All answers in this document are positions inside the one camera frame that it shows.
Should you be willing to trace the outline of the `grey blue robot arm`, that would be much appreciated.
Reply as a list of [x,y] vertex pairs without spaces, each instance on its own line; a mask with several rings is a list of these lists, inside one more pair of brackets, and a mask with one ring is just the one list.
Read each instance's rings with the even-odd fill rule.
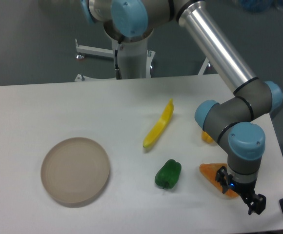
[[223,192],[236,192],[250,214],[261,214],[266,198],[255,193],[265,150],[265,133],[253,120],[278,108],[281,89],[262,82],[220,31],[203,0],[82,0],[89,23],[102,22],[113,40],[117,79],[145,78],[147,49],[138,50],[153,29],[175,20],[184,27],[214,66],[234,97],[219,104],[203,102],[195,112],[198,125],[227,153],[227,165],[215,174]]

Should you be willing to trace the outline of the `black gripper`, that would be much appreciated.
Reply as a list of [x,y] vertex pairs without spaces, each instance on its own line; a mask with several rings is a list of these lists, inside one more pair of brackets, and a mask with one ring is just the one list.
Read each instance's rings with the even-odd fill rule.
[[260,215],[266,208],[266,197],[255,193],[257,174],[241,175],[229,174],[225,166],[220,167],[215,176],[215,181],[220,184],[222,193],[229,189],[238,193],[243,202],[248,206],[248,214]]

